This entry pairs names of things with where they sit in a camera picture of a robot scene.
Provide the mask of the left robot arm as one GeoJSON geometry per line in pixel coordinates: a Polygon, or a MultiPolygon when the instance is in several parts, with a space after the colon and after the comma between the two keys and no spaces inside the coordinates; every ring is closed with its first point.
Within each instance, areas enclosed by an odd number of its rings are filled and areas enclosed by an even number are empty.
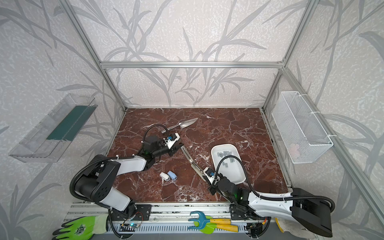
{"type": "Polygon", "coordinates": [[[70,193],[76,199],[92,202],[98,206],[114,209],[130,215],[135,211],[135,202],[130,197],[114,188],[117,176],[149,170],[157,158],[163,155],[173,156],[184,144],[180,135],[170,133],[161,124],[148,128],[164,128],[166,136],[144,135],[142,146],[137,154],[129,157],[95,156],[89,164],[75,174],[70,182],[70,193]]]}

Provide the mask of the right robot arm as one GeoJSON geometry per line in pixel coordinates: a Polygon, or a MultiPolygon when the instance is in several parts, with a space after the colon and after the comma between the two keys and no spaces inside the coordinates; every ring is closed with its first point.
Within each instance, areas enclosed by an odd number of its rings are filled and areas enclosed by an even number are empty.
{"type": "Polygon", "coordinates": [[[211,194],[218,193],[231,202],[230,212],[241,220],[284,219],[299,223],[316,235],[333,236],[331,213],[336,204],[328,197],[313,195],[300,188],[285,194],[260,193],[253,187],[238,187],[219,168],[206,168],[203,172],[211,194]]]}

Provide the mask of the white mini stapler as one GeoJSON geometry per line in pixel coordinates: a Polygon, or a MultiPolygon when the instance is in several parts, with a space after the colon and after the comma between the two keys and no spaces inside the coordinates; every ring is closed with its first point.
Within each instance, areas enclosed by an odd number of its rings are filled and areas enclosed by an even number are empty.
{"type": "Polygon", "coordinates": [[[160,173],[160,177],[161,177],[164,181],[166,181],[166,182],[168,182],[168,181],[171,179],[170,176],[169,176],[168,174],[164,173],[164,172],[161,172],[161,173],[160,173]]]}

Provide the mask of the white oval tray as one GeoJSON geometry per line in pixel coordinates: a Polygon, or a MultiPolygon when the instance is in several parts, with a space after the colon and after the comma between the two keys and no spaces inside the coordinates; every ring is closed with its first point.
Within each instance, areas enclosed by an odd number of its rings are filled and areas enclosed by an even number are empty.
{"type": "MultiPolygon", "coordinates": [[[[214,146],[211,149],[211,156],[215,170],[218,168],[219,162],[226,156],[235,156],[241,160],[237,148],[232,144],[214,146]]],[[[242,184],[246,180],[242,165],[234,158],[225,159],[220,165],[219,173],[235,185],[242,184]]]]}

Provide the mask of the silver metal trowel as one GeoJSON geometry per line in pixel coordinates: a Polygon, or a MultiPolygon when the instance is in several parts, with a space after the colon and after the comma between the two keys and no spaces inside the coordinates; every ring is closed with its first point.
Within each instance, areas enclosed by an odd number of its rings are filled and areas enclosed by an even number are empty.
{"type": "Polygon", "coordinates": [[[190,125],[194,124],[196,121],[198,120],[198,118],[194,118],[194,119],[190,119],[190,120],[186,120],[186,121],[183,121],[183,122],[179,122],[178,124],[174,125],[174,126],[171,126],[168,129],[168,131],[171,131],[177,127],[180,127],[181,129],[184,129],[186,127],[189,127],[190,125]]]}

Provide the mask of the teal garden hand rake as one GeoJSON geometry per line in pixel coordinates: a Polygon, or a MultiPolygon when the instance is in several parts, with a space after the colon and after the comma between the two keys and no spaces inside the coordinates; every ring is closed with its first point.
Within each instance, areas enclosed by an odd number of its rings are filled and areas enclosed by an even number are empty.
{"type": "Polygon", "coordinates": [[[198,218],[192,218],[188,219],[189,222],[196,222],[198,223],[198,229],[203,229],[207,224],[221,224],[221,225],[231,225],[230,219],[208,219],[206,215],[201,211],[193,211],[190,212],[190,216],[193,214],[198,214],[198,218]]]}

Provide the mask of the green garden hand shovel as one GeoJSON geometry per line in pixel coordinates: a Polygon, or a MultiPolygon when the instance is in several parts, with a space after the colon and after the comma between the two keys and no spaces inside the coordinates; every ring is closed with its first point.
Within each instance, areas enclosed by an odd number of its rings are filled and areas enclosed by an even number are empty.
{"type": "Polygon", "coordinates": [[[221,224],[207,224],[203,229],[199,230],[198,227],[188,227],[189,231],[200,231],[204,234],[213,234],[215,230],[222,230],[227,232],[239,232],[239,227],[236,225],[221,225],[221,224]]]}

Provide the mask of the white cloth glove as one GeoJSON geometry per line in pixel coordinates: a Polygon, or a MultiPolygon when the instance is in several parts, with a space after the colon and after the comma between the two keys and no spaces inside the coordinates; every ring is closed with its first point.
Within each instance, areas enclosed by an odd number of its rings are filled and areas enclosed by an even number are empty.
{"type": "Polygon", "coordinates": [[[275,222],[282,233],[290,233],[295,237],[315,240],[315,234],[308,231],[301,224],[285,219],[275,218],[275,222]]]}

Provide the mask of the pink object in basket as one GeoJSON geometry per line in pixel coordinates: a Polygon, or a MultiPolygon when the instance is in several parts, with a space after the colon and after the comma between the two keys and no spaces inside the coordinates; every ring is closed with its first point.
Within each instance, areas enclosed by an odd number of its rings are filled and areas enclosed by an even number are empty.
{"type": "Polygon", "coordinates": [[[301,156],[300,153],[300,145],[298,144],[290,144],[288,148],[288,152],[292,158],[292,160],[296,160],[301,156]]]}

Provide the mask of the green circuit board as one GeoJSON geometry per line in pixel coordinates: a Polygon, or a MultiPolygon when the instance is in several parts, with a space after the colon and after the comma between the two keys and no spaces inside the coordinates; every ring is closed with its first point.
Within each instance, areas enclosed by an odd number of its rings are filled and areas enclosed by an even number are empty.
{"type": "Polygon", "coordinates": [[[140,226],[141,224],[137,223],[121,224],[122,229],[138,229],[140,226]]]}

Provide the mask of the green work glove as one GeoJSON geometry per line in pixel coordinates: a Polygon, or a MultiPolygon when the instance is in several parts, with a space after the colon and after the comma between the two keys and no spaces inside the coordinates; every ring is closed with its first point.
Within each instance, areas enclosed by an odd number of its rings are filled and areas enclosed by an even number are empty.
{"type": "Polygon", "coordinates": [[[107,214],[77,218],[53,232],[53,240],[90,240],[107,232],[107,214]]]}

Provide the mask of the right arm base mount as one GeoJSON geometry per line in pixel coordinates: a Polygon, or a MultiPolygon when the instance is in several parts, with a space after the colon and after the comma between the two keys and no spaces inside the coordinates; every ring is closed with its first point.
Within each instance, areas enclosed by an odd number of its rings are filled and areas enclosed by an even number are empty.
{"type": "Polygon", "coordinates": [[[260,217],[255,214],[255,211],[246,206],[230,204],[229,211],[231,220],[259,220],[260,217]]]}

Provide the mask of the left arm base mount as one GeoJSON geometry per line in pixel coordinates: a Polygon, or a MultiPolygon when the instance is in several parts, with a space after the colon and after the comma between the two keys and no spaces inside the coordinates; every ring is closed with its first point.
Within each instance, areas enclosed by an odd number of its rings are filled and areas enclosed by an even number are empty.
{"type": "Polygon", "coordinates": [[[124,211],[112,209],[112,221],[148,221],[151,215],[152,205],[129,205],[124,211]]]}

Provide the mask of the clear plastic wall shelf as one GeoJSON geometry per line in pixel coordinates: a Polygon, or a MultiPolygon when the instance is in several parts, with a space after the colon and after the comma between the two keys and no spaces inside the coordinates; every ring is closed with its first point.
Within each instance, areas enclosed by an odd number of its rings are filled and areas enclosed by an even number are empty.
{"type": "Polygon", "coordinates": [[[56,163],[98,105],[94,97],[67,94],[9,153],[23,163],[56,163]]]}

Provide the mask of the aluminium frame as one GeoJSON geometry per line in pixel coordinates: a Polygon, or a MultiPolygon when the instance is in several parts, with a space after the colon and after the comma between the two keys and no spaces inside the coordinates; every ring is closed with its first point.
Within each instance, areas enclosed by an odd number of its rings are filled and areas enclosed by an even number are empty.
{"type": "MultiPolygon", "coordinates": [[[[293,75],[292,71],[288,68],[288,63],[292,58],[294,50],[297,48],[301,37],[304,34],[305,28],[308,26],[313,14],[315,13],[316,7],[318,6],[318,1],[308,1],[304,15],[300,20],[299,26],[294,34],[293,40],[290,43],[288,52],[286,56],[280,62],[101,62],[97,56],[96,50],[91,44],[86,31],[84,30],[77,14],[71,5],[70,1],[60,1],[59,2],[63,14],[69,19],[76,33],[78,34],[80,40],[85,46],[87,52],[90,54],[91,59],[93,60],[96,71],[99,73],[104,82],[108,85],[110,90],[113,92],[114,96],[117,98],[118,103],[121,105],[123,110],[126,110],[127,107],[122,100],[121,95],[117,92],[116,87],[113,85],[112,81],[108,77],[103,65],[106,65],[108,68],[197,68],[197,69],[206,69],[206,68],[240,68],[240,69],[256,69],[256,68],[272,68],[278,69],[278,75],[274,80],[273,86],[270,90],[270,93],[267,97],[269,101],[271,99],[272,93],[276,90],[277,85],[280,82],[281,77],[285,77],[289,82],[290,86],[297,92],[299,92],[304,101],[308,106],[313,110],[318,112],[318,107],[315,106],[314,102],[308,96],[306,90],[299,84],[298,79],[293,75]]],[[[317,114],[318,120],[325,128],[325,131],[328,134],[334,135],[334,153],[338,158],[340,164],[345,169],[345,172],[351,178],[356,188],[366,201],[370,210],[374,213],[380,224],[384,223],[384,200],[380,196],[379,192],[374,188],[371,181],[363,173],[363,170],[358,166],[356,161],[353,159],[352,155],[348,152],[345,145],[342,143],[340,138],[336,135],[336,132],[328,124],[325,117],[320,113],[317,114]]]]}

